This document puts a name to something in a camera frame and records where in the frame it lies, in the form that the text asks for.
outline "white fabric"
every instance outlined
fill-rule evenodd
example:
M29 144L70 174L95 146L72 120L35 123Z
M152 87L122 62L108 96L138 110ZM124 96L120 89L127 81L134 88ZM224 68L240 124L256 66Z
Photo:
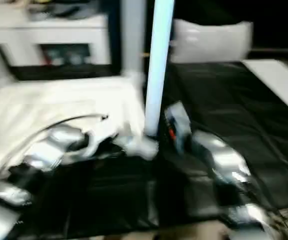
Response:
M172 41L174 63L232 62L246 57L251 47L252 23L203 26L175 19Z
M2 159L33 133L63 119L104 114L141 136L144 108L140 92L125 77L14 83L0 90L0 167ZM83 118L69 122L89 131L100 118ZM8 162L22 160L23 149Z

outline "white tube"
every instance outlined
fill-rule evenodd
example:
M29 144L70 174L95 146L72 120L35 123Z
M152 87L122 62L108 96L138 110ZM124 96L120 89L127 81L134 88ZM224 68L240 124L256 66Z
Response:
M146 98L145 132L157 134L175 0L156 0Z

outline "white shelf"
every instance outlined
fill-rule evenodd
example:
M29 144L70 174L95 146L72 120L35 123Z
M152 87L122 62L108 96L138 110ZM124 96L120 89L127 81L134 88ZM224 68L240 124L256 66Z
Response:
M0 29L8 28L107 28L105 14L81 20L50 18L44 21L30 21L24 8L11 4L0 4Z

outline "metal clamp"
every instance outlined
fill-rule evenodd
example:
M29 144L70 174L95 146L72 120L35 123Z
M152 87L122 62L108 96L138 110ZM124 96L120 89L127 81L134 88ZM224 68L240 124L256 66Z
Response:
M197 131L192 137L192 151L203 155L215 176L228 183L246 183L250 176L245 159L214 134Z

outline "black cloth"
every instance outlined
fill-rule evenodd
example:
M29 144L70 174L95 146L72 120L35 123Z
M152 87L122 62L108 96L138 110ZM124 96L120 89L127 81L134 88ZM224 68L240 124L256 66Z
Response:
M288 208L288 107L241 63L170 65L163 108L181 100L194 130L216 133L249 164L265 208ZM153 161L118 157L63 166L14 228L16 239L74 239L217 219L212 178L179 156L161 118Z

